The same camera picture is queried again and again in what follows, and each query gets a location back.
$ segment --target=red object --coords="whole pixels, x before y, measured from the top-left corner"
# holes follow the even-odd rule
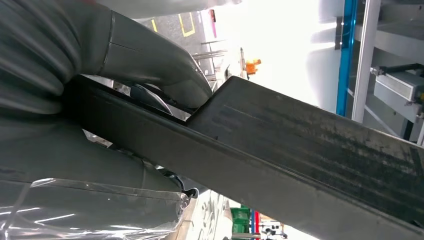
[[[259,212],[254,212],[254,232],[259,233],[259,224],[261,223],[261,217],[259,216]]]

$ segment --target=industrial machine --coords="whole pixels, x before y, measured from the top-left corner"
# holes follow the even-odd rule
[[[186,51],[91,2],[0,0],[0,30],[6,239],[169,231],[193,195],[156,165],[322,240],[424,238],[424,149],[416,144],[235,76],[212,95]],[[162,103],[148,105],[81,74],[156,86],[165,103],[191,116],[181,120]],[[89,142],[82,129],[117,147]],[[252,191],[270,183],[273,192]],[[97,195],[105,192],[128,204],[110,207],[114,199]],[[147,199],[165,200],[153,201],[162,211],[153,214]],[[26,216],[44,206],[63,215]],[[98,218],[79,215],[96,206],[104,211]],[[139,218],[117,215],[120,208]]]

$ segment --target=factory floor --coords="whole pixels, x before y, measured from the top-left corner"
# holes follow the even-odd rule
[[[192,199],[179,227],[165,240],[222,240],[230,238],[232,226],[228,198],[208,190]]]

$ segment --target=bright light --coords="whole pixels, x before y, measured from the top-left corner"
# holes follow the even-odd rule
[[[43,178],[43,179],[40,179],[40,180],[33,181],[32,183],[38,184],[38,183],[47,182],[47,181],[51,181],[51,180],[53,180],[53,178]]]
[[[135,227],[135,226],[122,226],[122,225],[111,225],[113,228],[120,228],[120,229],[133,229],[133,230],[143,230],[144,228]]]
[[[32,210],[37,210],[37,209],[40,209],[40,208],[39,207],[33,207],[33,208],[18,210],[17,212],[21,213],[21,212],[32,211]],[[11,213],[12,213],[11,211],[5,211],[5,212],[0,212],[0,215],[11,214]]]
[[[52,217],[52,218],[37,220],[37,221],[34,221],[34,223],[43,223],[43,222],[56,220],[56,219],[64,219],[64,218],[71,217],[71,216],[74,216],[74,215],[75,215],[75,213],[63,215],[63,216],[56,216],[56,217]]]
[[[325,30],[335,29],[337,27],[337,22],[329,22],[329,23],[318,23],[313,31],[314,32],[321,32]]]
[[[313,52],[318,50],[330,49],[330,48],[334,48],[334,46],[336,46],[335,42],[315,43],[315,44],[309,45],[309,51]]]

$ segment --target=gray floor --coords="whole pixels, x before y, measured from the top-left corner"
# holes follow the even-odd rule
[[[142,24],[183,47],[190,54],[209,51],[206,45],[201,45],[206,39],[203,19],[198,11],[158,16],[148,19]],[[197,63],[206,75],[213,72],[209,59],[203,59]]]

